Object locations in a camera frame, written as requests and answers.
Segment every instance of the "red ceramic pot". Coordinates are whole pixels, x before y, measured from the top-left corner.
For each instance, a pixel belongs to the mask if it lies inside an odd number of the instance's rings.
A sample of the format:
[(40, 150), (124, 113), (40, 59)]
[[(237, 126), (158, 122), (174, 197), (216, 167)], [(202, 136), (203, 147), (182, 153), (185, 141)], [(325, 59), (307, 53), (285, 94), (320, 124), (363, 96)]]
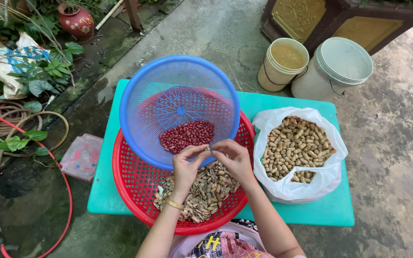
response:
[(79, 40), (88, 40), (94, 35), (95, 24), (90, 12), (80, 6), (75, 13), (65, 13), (69, 4), (58, 6), (60, 25)]

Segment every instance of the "white bucket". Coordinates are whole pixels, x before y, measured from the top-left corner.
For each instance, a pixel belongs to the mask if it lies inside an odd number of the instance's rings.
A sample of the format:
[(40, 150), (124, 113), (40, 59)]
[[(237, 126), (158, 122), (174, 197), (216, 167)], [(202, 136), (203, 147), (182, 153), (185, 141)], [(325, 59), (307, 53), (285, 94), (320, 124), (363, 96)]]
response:
[(307, 72), (291, 85), (293, 96), (325, 101), (365, 82), (374, 70), (364, 48), (347, 38), (329, 38), (315, 50)]
[[(272, 46), (286, 45), (293, 47), (302, 56), (303, 65), (297, 69), (290, 69), (279, 64), (272, 56)], [(268, 47), (261, 70), (257, 74), (257, 82), (266, 91), (281, 91), (291, 80), (299, 73), (301, 73), (307, 66), (309, 60), (308, 51), (298, 41), (292, 38), (276, 39)]]

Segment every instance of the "gold bracelet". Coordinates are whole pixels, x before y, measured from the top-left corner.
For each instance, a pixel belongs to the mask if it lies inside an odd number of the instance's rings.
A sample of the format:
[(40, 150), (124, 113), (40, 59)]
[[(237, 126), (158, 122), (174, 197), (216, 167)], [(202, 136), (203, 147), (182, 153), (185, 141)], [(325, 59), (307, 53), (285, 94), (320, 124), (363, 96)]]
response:
[(175, 208), (184, 209), (184, 205), (173, 202), (172, 200), (170, 200), (170, 198), (168, 196), (165, 198), (165, 202), (167, 202), (168, 204), (170, 204), (171, 206), (173, 206)]

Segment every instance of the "blue plastic basket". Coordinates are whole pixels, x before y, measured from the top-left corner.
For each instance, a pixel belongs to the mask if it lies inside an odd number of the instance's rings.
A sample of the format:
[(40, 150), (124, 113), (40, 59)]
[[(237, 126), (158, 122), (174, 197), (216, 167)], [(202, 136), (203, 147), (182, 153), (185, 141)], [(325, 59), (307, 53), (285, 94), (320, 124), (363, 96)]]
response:
[[(237, 91), (226, 74), (196, 56), (166, 56), (141, 68), (125, 88), (119, 108), (122, 133), (149, 164), (173, 171), (173, 154), (159, 135), (190, 121), (215, 125), (212, 143), (234, 139), (240, 121)], [(214, 161), (207, 158), (202, 166)]]

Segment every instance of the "bucket handle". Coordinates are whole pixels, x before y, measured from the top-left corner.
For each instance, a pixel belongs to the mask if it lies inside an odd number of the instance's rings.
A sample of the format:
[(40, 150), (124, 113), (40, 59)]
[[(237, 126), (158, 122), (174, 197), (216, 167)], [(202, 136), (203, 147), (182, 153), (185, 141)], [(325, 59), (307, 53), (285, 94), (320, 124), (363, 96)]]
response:
[(332, 89), (332, 91), (334, 91), (334, 93), (336, 93), (336, 94), (339, 95), (339, 96), (345, 96), (345, 91), (343, 91), (342, 94), (339, 94), (339, 93), (337, 93), (337, 92), (334, 90), (334, 88), (332, 87), (331, 78), (329, 78), (329, 83), (330, 83), (331, 89)]
[(295, 80), (297, 80), (297, 79), (299, 79), (299, 78), (301, 78), (302, 76), (304, 76), (304, 74), (308, 71), (308, 66), (306, 66), (305, 68), (305, 72), (301, 75), (301, 76), (299, 76), (299, 77), (297, 77), (297, 75), (295, 75), (294, 76), (294, 78), (293, 79), (291, 79), (290, 80), (290, 82), (289, 83), (285, 83), (285, 84), (277, 84), (277, 83), (274, 83), (269, 77), (268, 77), (268, 75), (267, 75), (267, 70), (265, 69), (265, 61), (266, 61), (266, 59), (267, 59), (267, 56), (266, 56), (266, 54), (264, 54), (264, 59), (263, 59), (263, 66), (264, 66), (264, 73), (265, 73), (265, 76), (267, 77), (267, 80), (269, 81), (269, 82), (271, 82), (271, 83), (273, 83), (273, 84), (275, 84), (275, 85), (288, 85), (288, 84), (290, 84), (290, 83), (292, 83), (292, 82), (294, 82)]

